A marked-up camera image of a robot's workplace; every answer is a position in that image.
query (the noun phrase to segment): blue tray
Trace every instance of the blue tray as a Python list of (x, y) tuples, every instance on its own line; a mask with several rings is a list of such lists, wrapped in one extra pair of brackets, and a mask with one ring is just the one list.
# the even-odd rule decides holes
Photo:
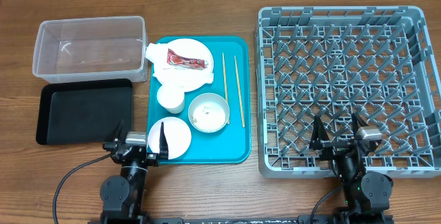
[[(249, 156), (252, 145), (247, 44), (239, 37), (229, 36), (163, 37), (158, 43), (169, 43), (170, 41), (181, 38), (191, 38), (200, 41), (212, 52), (214, 59), (214, 81), (211, 84), (205, 84), (195, 91), (186, 92), (184, 110), (180, 114), (170, 114), (167, 110), (162, 108), (156, 100), (156, 93), (161, 84), (156, 78), (151, 77), (147, 133), (158, 120), (167, 116), (175, 116), (184, 120), (192, 132), (192, 142), (186, 153), (177, 159), (164, 161), (162, 164), (219, 164), (243, 162)], [(203, 93), (211, 92), (225, 97), (222, 53), (225, 54), (230, 121), (229, 125), (227, 124), (222, 130), (206, 134), (196, 130), (192, 124), (190, 124), (188, 119), (188, 106), (196, 96)], [(242, 90), (245, 128), (242, 128), (242, 120), (240, 117), (234, 55), (236, 55), (237, 58), (240, 88)]]

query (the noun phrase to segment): wood grain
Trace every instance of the wood grain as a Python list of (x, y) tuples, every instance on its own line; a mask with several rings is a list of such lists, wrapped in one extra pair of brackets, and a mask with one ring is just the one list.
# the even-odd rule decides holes
[[(144, 209), (155, 217), (287, 217), (310, 213), (333, 179), (265, 179), (258, 171), (254, 29), (265, 6), (416, 5), (423, 9), (435, 57), (441, 58), (441, 0), (2, 0), (0, 3), (0, 223), (51, 223), (52, 197), (73, 167), (102, 156), (100, 144), (42, 146), (35, 142), (39, 97), (47, 83), (32, 75), (39, 24), (51, 19), (140, 15), (150, 42), (170, 35), (237, 35), (248, 43), (253, 147), (239, 165), (152, 168)], [(150, 82), (134, 84), (134, 127), (145, 130)], [(102, 210), (101, 183), (119, 173), (111, 160), (86, 167), (61, 190), (61, 223), (85, 223)], [(441, 178), (397, 179), (391, 197), (396, 223), (439, 223)], [(343, 205), (329, 199), (319, 213)]]

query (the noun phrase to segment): chopstick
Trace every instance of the chopstick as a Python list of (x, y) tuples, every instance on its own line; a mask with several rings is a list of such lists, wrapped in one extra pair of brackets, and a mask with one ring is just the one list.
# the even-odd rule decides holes
[(225, 100), (228, 104), (227, 73), (225, 72), (225, 55), (223, 53), (222, 53), (222, 65), (223, 65), (223, 87), (225, 89)]
[(244, 128), (245, 127), (245, 120), (243, 119), (242, 93), (240, 92), (239, 71), (237, 70), (236, 55), (234, 55), (234, 64), (236, 64), (236, 79), (237, 79), (237, 90), (239, 92), (240, 116), (242, 117), (242, 128)]

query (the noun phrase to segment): white plate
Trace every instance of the white plate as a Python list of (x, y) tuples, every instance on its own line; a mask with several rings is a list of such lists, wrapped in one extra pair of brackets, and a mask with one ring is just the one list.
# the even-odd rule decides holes
[[(192, 59), (204, 59), (208, 62), (207, 68), (202, 70), (202, 73), (206, 73), (207, 75), (213, 72), (214, 61), (213, 55), (209, 51), (206, 45), (202, 44), (200, 41), (194, 39), (176, 39), (174, 41), (170, 41), (168, 43), (168, 47), (173, 50), (177, 55), (192, 58)], [(159, 83), (164, 84), (164, 79), (158, 78)], [(199, 89), (205, 83), (203, 81), (193, 80), (191, 83), (188, 83), (183, 86), (184, 92), (191, 92), (193, 90)]]
[(192, 142), (192, 133), (188, 125), (176, 117), (165, 117), (157, 121), (149, 131), (147, 142), (152, 152), (159, 153), (159, 134), (161, 122), (164, 122), (164, 134), (168, 144), (168, 159), (175, 159), (184, 154)]

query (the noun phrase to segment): gray dish rack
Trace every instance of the gray dish rack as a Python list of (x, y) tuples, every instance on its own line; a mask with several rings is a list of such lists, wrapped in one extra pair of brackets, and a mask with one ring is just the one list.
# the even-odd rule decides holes
[(308, 147), (314, 115), (335, 141), (353, 135), (352, 112), (383, 133), (367, 170), (441, 174), (441, 83), (421, 9), (263, 8), (255, 61), (263, 176), (334, 176)]

